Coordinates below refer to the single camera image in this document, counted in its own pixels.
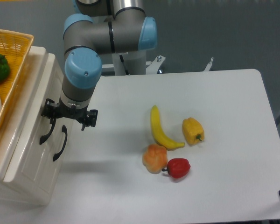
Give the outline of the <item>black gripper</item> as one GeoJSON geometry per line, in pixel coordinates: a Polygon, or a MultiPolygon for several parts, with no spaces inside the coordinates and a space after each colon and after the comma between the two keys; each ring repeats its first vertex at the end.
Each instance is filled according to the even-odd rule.
{"type": "Polygon", "coordinates": [[[50,119],[49,123],[51,125],[55,123],[55,119],[68,118],[76,120],[82,124],[81,130],[83,131],[86,127],[96,126],[98,110],[87,110],[87,107],[79,109],[76,104],[66,106],[62,100],[55,103],[54,100],[47,98],[41,116],[50,119]]]}

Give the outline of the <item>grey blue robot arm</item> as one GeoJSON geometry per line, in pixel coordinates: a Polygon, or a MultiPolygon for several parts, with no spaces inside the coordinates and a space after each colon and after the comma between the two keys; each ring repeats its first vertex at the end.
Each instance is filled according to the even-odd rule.
{"type": "Polygon", "coordinates": [[[42,116],[52,126],[59,118],[95,126],[96,110],[88,110],[102,73],[100,56],[154,49],[155,19],[148,17],[140,0],[75,0],[76,13],[63,29],[64,78],[58,102],[47,99],[42,116]]]}

